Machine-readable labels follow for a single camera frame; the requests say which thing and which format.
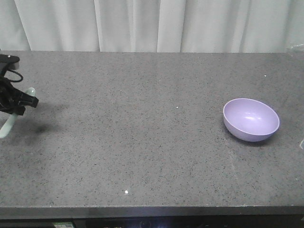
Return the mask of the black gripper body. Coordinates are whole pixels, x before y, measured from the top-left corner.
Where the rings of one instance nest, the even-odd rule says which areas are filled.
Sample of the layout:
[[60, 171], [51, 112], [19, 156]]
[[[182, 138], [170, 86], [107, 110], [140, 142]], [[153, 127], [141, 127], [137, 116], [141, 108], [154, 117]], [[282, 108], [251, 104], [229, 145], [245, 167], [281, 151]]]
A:
[[5, 77], [9, 70], [16, 69], [15, 64], [20, 61], [17, 56], [0, 55], [0, 111], [13, 113], [15, 108], [15, 88], [11, 81]]

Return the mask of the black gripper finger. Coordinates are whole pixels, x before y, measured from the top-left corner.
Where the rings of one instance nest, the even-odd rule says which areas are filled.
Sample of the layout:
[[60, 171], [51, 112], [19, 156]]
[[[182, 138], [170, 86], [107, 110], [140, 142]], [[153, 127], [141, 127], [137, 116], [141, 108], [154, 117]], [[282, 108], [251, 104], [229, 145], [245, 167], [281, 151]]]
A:
[[35, 89], [27, 89], [25, 92], [20, 92], [17, 98], [18, 106], [31, 106], [36, 108], [39, 100], [36, 98]]
[[9, 114], [23, 115], [25, 110], [26, 108], [24, 105], [17, 105], [17, 106], [11, 105], [9, 108]]

